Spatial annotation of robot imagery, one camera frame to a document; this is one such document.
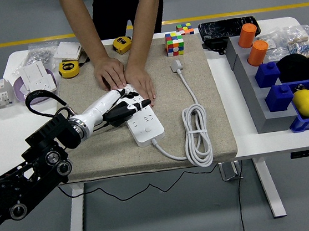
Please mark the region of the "person's right hand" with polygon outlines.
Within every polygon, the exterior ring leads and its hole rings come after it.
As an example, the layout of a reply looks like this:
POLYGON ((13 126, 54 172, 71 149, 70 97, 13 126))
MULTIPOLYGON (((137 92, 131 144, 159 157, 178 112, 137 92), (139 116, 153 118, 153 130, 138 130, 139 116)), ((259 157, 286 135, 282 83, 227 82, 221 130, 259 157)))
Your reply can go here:
POLYGON ((110 57, 93 63, 94 75, 101 89, 105 91, 122 89, 126 85, 124 65, 110 57))

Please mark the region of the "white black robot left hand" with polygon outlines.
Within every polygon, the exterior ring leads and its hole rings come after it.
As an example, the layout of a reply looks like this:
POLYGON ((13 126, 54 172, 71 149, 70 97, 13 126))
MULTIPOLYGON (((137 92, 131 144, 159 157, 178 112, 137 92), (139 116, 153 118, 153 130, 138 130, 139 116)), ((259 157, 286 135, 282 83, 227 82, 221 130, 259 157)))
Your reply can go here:
POLYGON ((112 90, 90 105, 83 113, 76 116, 79 121, 81 137, 91 137, 94 126, 105 121, 107 124, 118 126, 131 118, 135 113, 151 104, 150 99, 142 99, 135 103, 128 103, 129 99, 137 97, 137 92, 129 88, 112 90))

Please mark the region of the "person's left hand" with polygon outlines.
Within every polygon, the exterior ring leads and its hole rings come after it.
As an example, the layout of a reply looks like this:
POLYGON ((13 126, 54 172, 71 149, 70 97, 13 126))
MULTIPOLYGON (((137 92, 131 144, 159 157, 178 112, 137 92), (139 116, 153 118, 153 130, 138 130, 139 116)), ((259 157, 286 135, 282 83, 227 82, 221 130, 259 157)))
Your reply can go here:
POLYGON ((150 99, 150 106, 155 105, 155 87, 149 73, 142 66, 128 66, 125 70, 126 82, 130 83, 133 88, 143 99, 150 99))

